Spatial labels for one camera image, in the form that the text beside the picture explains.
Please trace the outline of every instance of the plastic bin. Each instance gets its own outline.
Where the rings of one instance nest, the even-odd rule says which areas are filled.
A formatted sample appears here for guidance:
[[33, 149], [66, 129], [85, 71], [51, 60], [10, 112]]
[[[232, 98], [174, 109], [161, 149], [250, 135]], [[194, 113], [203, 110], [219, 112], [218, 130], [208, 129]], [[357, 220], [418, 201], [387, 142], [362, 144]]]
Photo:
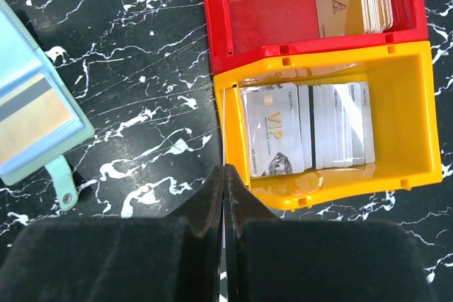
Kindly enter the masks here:
[[426, 40], [424, 0], [392, 3], [385, 33], [320, 39], [315, 0], [205, 0], [212, 73], [265, 57]]
[[[289, 81], [368, 82], [376, 163], [251, 178], [240, 88]], [[429, 42], [262, 59], [214, 76], [214, 90], [226, 162], [236, 166], [249, 190], [268, 207], [297, 209], [442, 181]]]

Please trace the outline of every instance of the card holder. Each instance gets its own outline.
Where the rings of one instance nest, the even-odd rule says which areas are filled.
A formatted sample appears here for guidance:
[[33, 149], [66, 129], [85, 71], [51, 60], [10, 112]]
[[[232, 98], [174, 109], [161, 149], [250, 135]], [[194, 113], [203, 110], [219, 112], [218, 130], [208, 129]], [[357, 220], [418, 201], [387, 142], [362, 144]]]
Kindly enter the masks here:
[[241, 88], [252, 178], [376, 161], [364, 81]]
[[0, 175], [12, 173], [84, 127], [44, 70], [34, 71], [6, 94], [2, 90]]
[[62, 208], [70, 209], [76, 190], [62, 155], [92, 136], [94, 128], [4, 0], [0, 27], [0, 178], [13, 185], [46, 166], [52, 178], [66, 178], [54, 184]]

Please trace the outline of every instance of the light blue card holder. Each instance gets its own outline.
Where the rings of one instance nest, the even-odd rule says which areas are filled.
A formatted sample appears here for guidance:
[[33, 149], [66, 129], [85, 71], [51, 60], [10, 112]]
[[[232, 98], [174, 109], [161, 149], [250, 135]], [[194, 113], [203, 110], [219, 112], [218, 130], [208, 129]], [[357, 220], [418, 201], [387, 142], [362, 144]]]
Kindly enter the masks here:
[[[63, 210], [71, 209], [77, 202], [77, 191], [69, 165], [62, 155], [91, 137], [94, 128], [52, 62], [4, 0], [0, 0], [0, 30], [0, 136], [4, 139], [0, 144], [8, 143], [10, 139], [4, 136], [10, 134], [22, 136], [30, 133], [32, 136], [30, 145], [26, 144], [9, 156], [5, 155], [13, 148], [0, 145], [0, 178], [5, 184], [13, 185], [45, 166], [53, 179], [61, 207]], [[43, 108], [44, 96], [51, 99], [46, 104], [58, 103], [44, 106], [52, 110], [59, 108], [59, 111], [49, 109], [48, 112], [64, 114], [61, 124], [56, 124], [48, 132], [44, 130], [42, 136], [33, 135], [32, 121], [46, 119], [47, 111], [33, 112], [33, 119], [26, 122], [18, 115], [34, 110], [30, 108], [35, 106]], [[41, 106], [33, 106], [38, 101]]]

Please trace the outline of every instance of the yellow plastic box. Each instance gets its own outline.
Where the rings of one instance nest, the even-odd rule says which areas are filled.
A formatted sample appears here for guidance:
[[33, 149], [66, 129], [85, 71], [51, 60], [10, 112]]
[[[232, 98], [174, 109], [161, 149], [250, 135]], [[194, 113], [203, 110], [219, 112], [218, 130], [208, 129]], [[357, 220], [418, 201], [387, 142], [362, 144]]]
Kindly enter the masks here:
[[[369, 84], [376, 163], [251, 178], [241, 87], [292, 82]], [[298, 209], [442, 181], [429, 42], [273, 57], [214, 77], [225, 159], [268, 207]]]

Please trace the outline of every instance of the card holder strap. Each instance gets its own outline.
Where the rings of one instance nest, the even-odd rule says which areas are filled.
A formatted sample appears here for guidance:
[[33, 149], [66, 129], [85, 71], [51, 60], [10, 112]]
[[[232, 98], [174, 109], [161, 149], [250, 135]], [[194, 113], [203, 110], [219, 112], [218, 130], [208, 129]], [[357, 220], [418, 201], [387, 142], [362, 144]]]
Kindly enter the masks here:
[[79, 200], [79, 194], [66, 158], [61, 155], [46, 164], [45, 168], [53, 180], [59, 205], [63, 211], [70, 210]]

